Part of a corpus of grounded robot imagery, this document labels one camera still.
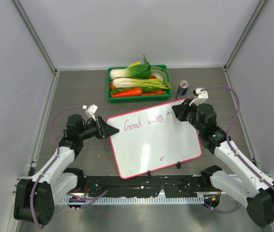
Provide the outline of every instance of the white wall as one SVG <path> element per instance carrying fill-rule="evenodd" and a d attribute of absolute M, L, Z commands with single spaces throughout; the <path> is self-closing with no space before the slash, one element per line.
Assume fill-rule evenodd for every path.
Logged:
<path fill-rule="evenodd" d="M 63 69 L 224 65 L 259 0 L 21 0 Z"/>
<path fill-rule="evenodd" d="M 274 0 L 258 19 L 230 74 L 256 158 L 274 178 Z"/>
<path fill-rule="evenodd" d="M 52 80 L 44 58 L 9 0 L 0 0 L 0 232 L 18 175 L 32 155 Z"/>

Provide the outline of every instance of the green tray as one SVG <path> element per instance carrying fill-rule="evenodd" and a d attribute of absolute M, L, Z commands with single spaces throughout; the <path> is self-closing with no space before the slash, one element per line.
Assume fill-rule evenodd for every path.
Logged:
<path fill-rule="evenodd" d="M 156 67 L 160 67 L 162 69 L 167 70 L 167 66 L 164 64 L 160 65 L 153 65 Z M 162 101 L 167 100 L 172 95 L 172 91 L 170 89 L 167 89 L 167 94 L 164 95 L 153 95 L 153 96 L 137 96 L 137 97 L 126 97 L 126 98 L 112 98 L 110 95 L 110 72 L 113 69 L 125 69 L 127 67 L 115 67 L 115 68 L 109 68 L 108 69 L 108 100 L 111 103 L 123 103 L 123 102 L 146 102 L 146 101 Z"/>

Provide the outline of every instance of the cable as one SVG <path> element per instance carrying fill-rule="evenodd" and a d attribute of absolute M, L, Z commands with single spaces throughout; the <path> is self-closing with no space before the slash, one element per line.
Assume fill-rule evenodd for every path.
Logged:
<path fill-rule="evenodd" d="M 39 177 L 37 178 L 34 186 L 32 187 L 32 190 L 31 190 L 31 193 L 30 193 L 30 201 L 29 201 L 29 204 L 30 204 L 30 212 L 31 212 L 31 215 L 32 215 L 32 219 L 34 220 L 34 223 L 36 224 L 36 226 L 38 227 L 39 230 L 42 230 L 44 228 L 44 226 L 41 226 L 39 225 L 39 222 L 37 220 L 37 217 L 36 217 L 36 213 L 35 213 L 35 209 L 34 209 L 34 195 L 35 195 L 35 191 L 36 191 L 36 188 L 37 188 L 37 185 L 40 181 L 40 179 L 43 177 L 43 175 L 49 170 L 49 168 L 53 165 L 53 163 L 58 159 L 58 156 L 59 156 L 59 145 L 58 145 L 58 141 L 54 135 L 54 131 L 53 131 L 53 123 L 54 123 L 54 120 L 55 118 L 60 115 L 61 113 L 63 113 L 64 111 L 66 110 L 70 110 L 70 109 L 75 109 L 75 108 L 82 108 L 83 106 L 82 105 L 78 105 L 78 106 L 72 106 L 72 107 L 68 107 L 66 109 L 63 109 L 62 111 L 59 111 L 55 116 L 54 118 L 52 119 L 51 121 L 51 133 L 52 133 L 52 137 L 56 143 L 56 148 L 57 148 L 57 155 L 54 157 L 54 159 L 50 162 L 50 164 L 43 170 L 42 174 L 39 175 Z"/>
<path fill-rule="evenodd" d="M 98 200 L 100 197 L 104 196 L 106 193 L 102 193 L 101 195 L 99 195 L 98 197 L 93 197 L 93 198 L 85 198 L 85 197 L 79 197 L 77 195 L 74 195 L 72 193 L 67 193 L 67 195 L 69 196 L 73 196 L 76 197 L 77 199 L 74 199 L 74 201 L 78 201 L 78 202 L 86 202 L 86 201 L 96 201 Z"/>
<path fill-rule="evenodd" d="M 230 133 L 230 130 L 231 130 L 231 127 L 234 125 L 238 115 L 239 115 L 239 112 L 240 112 L 240 99 L 239 99 L 239 96 L 238 94 L 230 87 L 228 86 L 213 86 L 213 87 L 209 87 L 209 88 L 204 88 L 202 89 L 201 91 L 207 91 L 207 90 L 211 90 L 211 89 L 215 89 L 215 88 L 225 88 L 225 89 L 228 89 L 230 90 L 234 96 L 236 97 L 237 99 L 237 112 L 235 114 L 235 117 L 233 118 L 232 122 L 230 123 L 230 125 L 228 126 L 228 129 L 227 129 L 227 135 L 226 135 L 226 139 L 227 139 L 227 143 L 230 147 L 230 149 L 235 153 L 235 155 L 242 161 L 242 163 L 252 172 L 254 173 L 255 176 L 257 176 L 263 183 L 265 183 L 269 188 L 271 188 L 273 191 L 274 191 L 274 187 L 268 182 L 266 181 L 265 179 L 262 178 L 262 176 L 256 172 L 245 160 L 244 158 L 240 155 L 240 154 L 237 154 L 236 150 L 234 149 L 234 147 L 232 146 L 230 140 L 229 140 L 229 133 Z"/>
<path fill-rule="evenodd" d="M 88 203 L 88 204 L 86 204 L 86 205 L 81 206 L 79 209 L 85 209 L 85 208 L 89 207 L 91 204 L 95 203 L 95 201 L 97 201 L 99 198 L 101 198 L 101 197 L 103 197 L 104 195 L 106 195 L 107 192 L 108 192 L 108 191 L 106 190 L 105 192 L 103 192 L 102 194 L 100 194 L 98 197 L 95 197 L 95 199 L 92 198 L 92 199 L 91 199 L 92 202 L 90 202 L 90 203 Z"/>
<path fill-rule="evenodd" d="M 222 213 L 222 214 L 232 214 L 232 213 L 234 213 L 234 212 L 237 212 L 237 211 L 238 211 L 239 209 L 241 209 L 241 207 L 242 207 L 242 205 L 239 205 L 239 206 L 238 206 L 236 209 L 234 209 L 234 210 L 231 210 L 231 211 L 224 211 L 224 210 L 212 208 L 212 207 L 211 207 L 211 204 L 208 205 L 208 204 L 204 203 L 203 205 L 205 205 L 205 206 L 208 207 L 209 209 L 212 209 L 212 210 L 214 210 L 214 211 L 216 211 L 216 212 L 219 212 L 219 213 Z"/>

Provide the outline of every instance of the carrot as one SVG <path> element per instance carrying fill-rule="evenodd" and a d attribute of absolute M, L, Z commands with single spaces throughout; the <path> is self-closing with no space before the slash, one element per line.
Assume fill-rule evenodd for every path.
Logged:
<path fill-rule="evenodd" d="M 116 93 L 111 95 L 113 98 L 123 98 L 123 97 L 134 97 L 134 96 L 140 96 L 142 94 L 142 89 L 140 88 L 134 88 L 130 90 L 126 90 L 120 93 Z"/>
<path fill-rule="evenodd" d="M 152 92 L 152 93 L 143 93 L 143 94 L 141 94 L 141 96 L 152 96 L 152 95 L 163 95 L 163 94 L 164 94 L 164 92 L 162 90 L 158 90 L 157 93 L 155 93 L 155 92 Z"/>
<path fill-rule="evenodd" d="M 115 89 L 115 87 L 114 87 L 114 85 L 112 83 L 110 84 L 110 89 L 111 90 Z"/>

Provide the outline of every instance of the bok choy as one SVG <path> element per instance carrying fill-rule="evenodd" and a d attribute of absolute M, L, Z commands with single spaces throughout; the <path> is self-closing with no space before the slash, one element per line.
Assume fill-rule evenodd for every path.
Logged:
<path fill-rule="evenodd" d="M 129 88 L 129 87 L 148 87 L 153 89 L 169 89 L 169 83 L 165 83 L 160 79 L 132 79 L 132 78 L 117 78 L 113 80 L 115 88 Z"/>
<path fill-rule="evenodd" d="M 143 60 L 145 64 L 150 65 L 150 63 L 146 60 L 145 55 L 143 55 Z M 166 69 L 162 69 L 158 66 L 151 66 L 151 73 L 152 76 L 155 76 L 157 79 L 161 79 L 164 82 L 170 82 L 170 73 Z"/>
<path fill-rule="evenodd" d="M 149 79 L 151 77 L 150 64 L 138 64 L 125 69 L 113 69 L 110 71 L 110 78 L 115 80 L 120 77 L 133 77 L 138 79 Z"/>

